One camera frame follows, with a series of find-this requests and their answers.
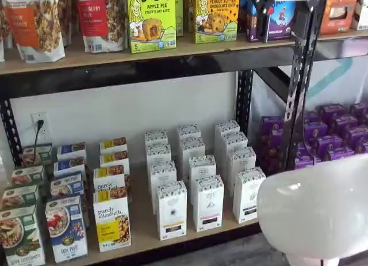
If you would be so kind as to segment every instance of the purple product box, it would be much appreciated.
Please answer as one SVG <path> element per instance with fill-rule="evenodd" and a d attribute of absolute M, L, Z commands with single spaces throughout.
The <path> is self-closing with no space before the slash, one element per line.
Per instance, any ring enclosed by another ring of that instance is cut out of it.
<path fill-rule="evenodd" d="M 352 150 L 352 148 L 344 146 L 331 151 L 327 151 L 324 157 L 324 161 L 336 161 L 337 159 L 350 157 L 352 155 L 354 155 L 354 151 Z"/>
<path fill-rule="evenodd" d="M 360 117 L 368 113 L 368 103 L 359 102 L 350 106 L 350 113 L 355 117 Z"/>
<path fill-rule="evenodd" d="M 356 127 L 357 125 L 358 119 L 352 115 L 338 116 L 329 123 L 328 133 L 344 137 L 346 129 Z"/>
<path fill-rule="evenodd" d="M 312 153 L 314 155 L 318 155 L 319 157 L 323 158 L 327 151 L 334 150 L 336 148 L 341 147 L 342 145 L 342 138 L 337 135 L 325 135 L 315 140 Z"/>
<path fill-rule="evenodd" d="M 320 136 L 324 136 L 327 133 L 327 125 L 322 121 L 311 122 L 304 124 L 304 137 L 305 140 L 312 142 Z"/>
<path fill-rule="evenodd" d="M 345 115 L 347 113 L 346 108 L 339 103 L 322 106 L 319 112 L 321 120 L 327 124 L 333 117 Z"/>

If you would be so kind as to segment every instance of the bobo's apple pie box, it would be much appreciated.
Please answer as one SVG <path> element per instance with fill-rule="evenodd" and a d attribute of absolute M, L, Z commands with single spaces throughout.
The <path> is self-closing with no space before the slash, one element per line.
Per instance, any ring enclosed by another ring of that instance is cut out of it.
<path fill-rule="evenodd" d="M 175 0 L 128 0 L 133 54 L 177 46 Z"/>

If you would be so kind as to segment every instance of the product packaging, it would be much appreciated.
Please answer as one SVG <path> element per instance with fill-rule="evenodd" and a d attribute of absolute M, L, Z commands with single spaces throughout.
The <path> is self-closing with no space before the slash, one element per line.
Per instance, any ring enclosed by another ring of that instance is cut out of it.
<path fill-rule="evenodd" d="M 177 181 L 177 169 L 174 161 L 167 161 L 161 164 L 154 164 L 150 169 L 150 185 L 152 210 L 157 213 L 157 189 L 158 187 L 172 184 Z"/>
<path fill-rule="evenodd" d="M 55 262 L 87 256 L 81 197 L 52 200 L 46 204 L 45 214 Z"/>
<path fill-rule="evenodd" d="M 175 0 L 128 0 L 133 54 L 177 46 Z"/>
<path fill-rule="evenodd" d="M 216 161 L 213 155 L 189 158 L 189 193 L 190 203 L 194 204 L 194 182 L 201 178 L 216 175 Z"/>
<path fill-rule="evenodd" d="M 85 51 L 121 51 L 127 48 L 125 0 L 78 0 Z"/>
<path fill-rule="evenodd" d="M 157 223 L 160 240 L 186 235 L 187 191 L 183 181 L 157 189 Z"/>
<path fill-rule="evenodd" d="M 45 265 L 36 206 L 0 212 L 1 245 L 12 266 Z"/>
<path fill-rule="evenodd" d="M 259 167 L 236 175 L 232 211 L 239 224 L 257 218 L 258 190 L 265 179 Z"/>
<path fill-rule="evenodd" d="M 195 43 L 236 40 L 239 0 L 195 0 Z"/>
<path fill-rule="evenodd" d="M 96 192 L 93 210 L 100 252 L 131 245 L 131 228 L 125 187 Z"/>
<path fill-rule="evenodd" d="M 58 18 L 59 0 L 1 1 L 22 60 L 47 63 L 65 57 Z"/>
<path fill-rule="evenodd" d="M 195 180 L 193 222 L 197 232 L 221 227 L 223 223 L 224 184 L 220 176 Z"/>

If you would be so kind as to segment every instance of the purely elizabeth granola bag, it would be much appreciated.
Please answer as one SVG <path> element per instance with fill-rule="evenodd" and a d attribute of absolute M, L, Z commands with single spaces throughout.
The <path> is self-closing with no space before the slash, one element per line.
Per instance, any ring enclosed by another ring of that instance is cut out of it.
<path fill-rule="evenodd" d="M 59 0 L 2 0 L 20 56 L 27 63 L 65 57 L 58 17 Z"/>
<path fill-rule="evenodd" d="M 78 0 L 80 26 L 86 52 L 127 48 L 125 0 Z"/>

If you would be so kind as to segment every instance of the black cable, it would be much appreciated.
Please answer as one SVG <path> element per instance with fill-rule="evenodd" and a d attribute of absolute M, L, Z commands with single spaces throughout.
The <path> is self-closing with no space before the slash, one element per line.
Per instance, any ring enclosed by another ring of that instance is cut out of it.
<path fill-rule="evenodd" d="M 33 146 L 33 161 L 32 161 L 32 165 L 35 164 L 35 160 L 36 160 L 36 146 L 37 146 L 37 140 L 39 138 L 39 133 L 42 129 L 42 126 L 44 125 L 44 121 L 38 120 L 37 121 L 37 132 L 36 132 L 36 138 L 34 139 L 34 146 Z"/>

